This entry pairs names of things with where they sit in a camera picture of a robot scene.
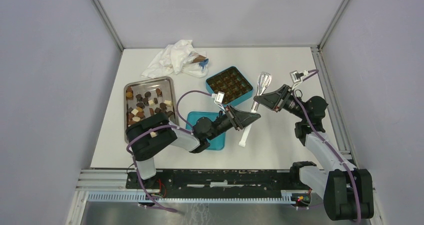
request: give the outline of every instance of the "crumpled white towel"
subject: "crumpled white towel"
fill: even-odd
[[[168,76],[173,72],[175,74],[183,72],[203,78],[208,74],[208,69],[199,66],[199,63],[189,63],[187,58],[191,52],[195,52],[192,40],[182,39],[173,45],[168,45],[154,57],[141,76],[154,79]]]

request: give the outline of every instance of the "teal tray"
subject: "teal tray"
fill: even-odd
[[[196,124],[196,122],[201,117],[207,117],[211,121],[214,121],[215,119],[217,119],[218,113],[217,112],[207,112],[207,111],[191,111],[187,116],[187,121],[194,126]],[[188,129],[188,130],[191,130],[191,127],[188,124],[185,125],[185,128]],[[225,132],[223,134],[215,137],[214,139],[208,140],[208,141],[210,143],[210,146],[208,148],[206,148],[207,150],[220,151],[220,150],[224,149]]]
[[[230,66],[206,79],[206,90],[211,94],[224,92],[222,101],[224,106],[231,104],[235,107],[253,95],[252,84],[235,66]]]

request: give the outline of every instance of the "white wall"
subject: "white wall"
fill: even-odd
[[[126,48],[317,45],[342,0],[100,0]]]
[[[64,224],[120,52],[90,0],[0,0],[0,223]]]
[[[424,0],[351,0],[323,50],[386,224],[423,224]]]

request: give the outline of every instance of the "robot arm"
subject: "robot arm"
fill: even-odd
[[[132,143],[131,149],[141,179],[146,180],[156,175],[154,156],[167,146],[180,147],[197,154],[210,146],[208,140],[218,137],[231,128],[242,130],[260,117],[258,113],[240,111],[228,105],[215,121],[201,117],[193,126],[193,131],[187,133],[185,129],[170,122],[164,113],[158,113],[128,127],[126,136],[130,144]],[[160,126],[168,127],[137,139],[143,133]]]
[[[302,81],[301,76],[297,72],[290,75],[294,82],[293,87],[296,87],[299,83],[296,83],[295,79]],[[371,174],[366,169],[357,169],[337,149],[324,144],[324,141],[329,141],[322,124],[328,104],[319,96],[313,96],[304,102],[300,97],[294,98],[292,91],[290,86],[284,84],[276,91],[254,97],[256,102],[270,110],[279,112],[284,109],[301,119],[295,123],[296,138],[313,153],[323,167],[323,170],[320,170],[310,161],[295,162],[290,172],[323,199],[325,211],[330,219],[352,220],[357,218],[357,206],[353,185],[346,169],[348,168],[355,178],[361,217],[372,218],[374,202]]]

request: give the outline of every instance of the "white spatula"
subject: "white spatula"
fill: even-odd
[[[267,72],[263,71],[260,73],[259,77],[257,78],[257,90],[256,90],[257,96],[262,95],[265,92],[265,90],[270,85],[272,78],[273,76]],[[258,110],[258,107],[259,107],[259,103],[254,101],[250,112],[256,113],[256,111]],[[240,147],[244,148],[246,146],[246,140],[248,139],[251,127],[252,127],[252,124],[250,124],[249,126],[243,129],[243,135],[241,136],[241,140],[238,143]]]

